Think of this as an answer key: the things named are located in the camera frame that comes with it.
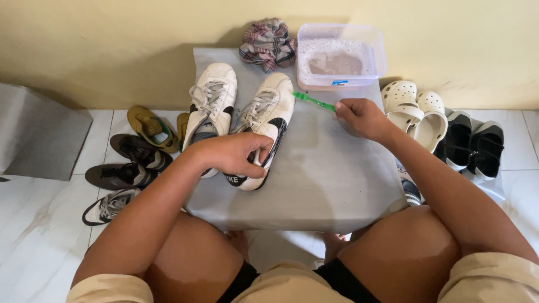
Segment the white sneaker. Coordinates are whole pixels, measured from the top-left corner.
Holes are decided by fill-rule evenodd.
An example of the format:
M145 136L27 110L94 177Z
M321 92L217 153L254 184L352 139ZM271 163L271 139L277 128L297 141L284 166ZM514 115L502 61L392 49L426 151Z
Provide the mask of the white sneaker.
M237 91L236 73L230 65L212 63L206 68L189 90L192 104L182 151L197 141L229 134ZM201 178L217 173L211 168Z
M273 73L264 80L249 107L241 115L242 124L231 133L254 132L273 139L273 147L263 163L258 162L259 152L251 153L249 161L259 164L269 173L273 157L281 144L292 113L294 113L294 88L290 78L283 73ZM257 190L264 185L264 178L224 174L228 182L243 190Z

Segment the plaid cloth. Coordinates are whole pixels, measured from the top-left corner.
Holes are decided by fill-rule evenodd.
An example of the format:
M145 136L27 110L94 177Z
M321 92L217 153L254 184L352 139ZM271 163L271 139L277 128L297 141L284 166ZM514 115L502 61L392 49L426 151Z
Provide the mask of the plaid cloth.
M253 22L243 34L239 48L245 63L262 64L266 73L289 67L296 60L295 39L288 39L288 26L279 18Z

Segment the hand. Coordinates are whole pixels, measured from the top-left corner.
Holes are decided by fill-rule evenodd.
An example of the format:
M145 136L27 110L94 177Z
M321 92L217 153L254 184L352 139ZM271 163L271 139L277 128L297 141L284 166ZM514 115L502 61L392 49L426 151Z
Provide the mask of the hand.
M260 165L249 163L247 157L260 149L259 161L262 163L272 146L272 138L248 132L201 140L185 151L199 156L204 170L215 168L227 174L259 179L266 176L266 170Z
M369 99L342 99L335 104L337 119L343 119L358 135L383 143L395 125Z

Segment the green toothbrush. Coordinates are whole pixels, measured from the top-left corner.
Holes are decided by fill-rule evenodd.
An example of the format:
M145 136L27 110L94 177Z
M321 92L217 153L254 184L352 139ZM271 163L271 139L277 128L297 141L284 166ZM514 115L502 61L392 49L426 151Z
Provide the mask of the green toothbrush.
M314 102L314 103L316 103L316 104L322 106L323 108L328 109L328 110L330 110L330 111L332 111L332 112L335 111L335 106L333 106L333 105L331 105L331 104L324 103L324 102L320 102L320 101L318 101L318 100L316 100L316 99L314 99L314 98L311 98L311 97L307 96L306 94L302 94L302 93L298 93L298 92L293 92L293 93L292 93L292 96L294 96L294 97L296 97L296 98L298 98L298 99L300 99L300 100L308 100L308 101L312 101L312 102Z

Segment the yellow shoe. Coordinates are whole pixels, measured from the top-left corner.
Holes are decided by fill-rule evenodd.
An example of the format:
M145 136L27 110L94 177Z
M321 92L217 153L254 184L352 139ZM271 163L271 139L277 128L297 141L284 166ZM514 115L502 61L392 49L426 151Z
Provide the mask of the yellow shoe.
M161 118L142 106L133 106L127 111L131 128L148 143L165 153L178 152L178 136Z
M178 137L179 137L179 149L183 149L183 140L185 140L185 132L187 131L187 121L189 120L189 113L181 113L176 118L176 125L178 125Z

